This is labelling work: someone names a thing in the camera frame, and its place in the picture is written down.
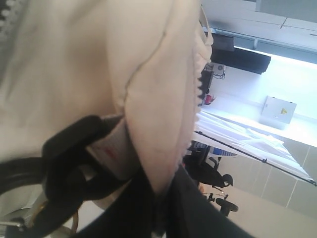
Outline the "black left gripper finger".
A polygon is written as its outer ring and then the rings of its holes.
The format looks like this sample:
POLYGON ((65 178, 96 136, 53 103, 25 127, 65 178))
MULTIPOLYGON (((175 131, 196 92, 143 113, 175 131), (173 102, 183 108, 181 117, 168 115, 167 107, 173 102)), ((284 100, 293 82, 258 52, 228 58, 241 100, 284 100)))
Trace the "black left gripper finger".
POLYGON ((230 221, 238 207, 224 199, 215 201, 217 210, 198 190, 183 166, 176 172, 157 209, 153 238, 249 238, 250 234, 230 221))

